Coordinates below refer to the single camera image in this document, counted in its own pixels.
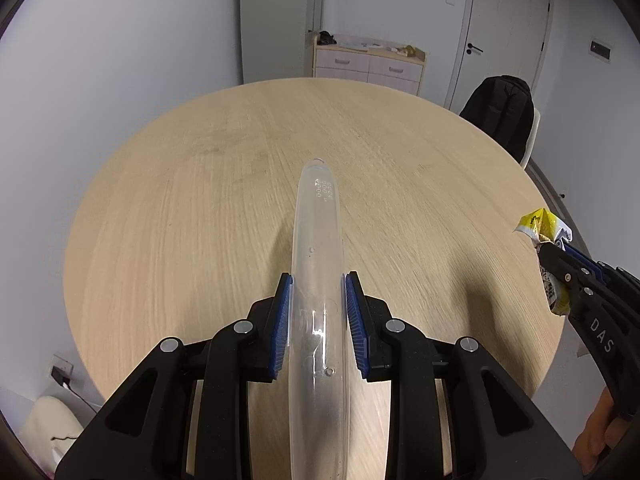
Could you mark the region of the right hand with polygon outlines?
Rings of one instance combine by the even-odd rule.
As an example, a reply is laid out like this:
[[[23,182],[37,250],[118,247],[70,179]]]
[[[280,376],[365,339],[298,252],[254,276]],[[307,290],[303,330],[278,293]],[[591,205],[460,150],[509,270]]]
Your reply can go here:
[[[573,454],[583,474],[590,474],[604,449],[607,446],[615,448],[626,434],[628,420],[614,417],[614,412],[615,406],[610,390],[604,388],[573,448]]]

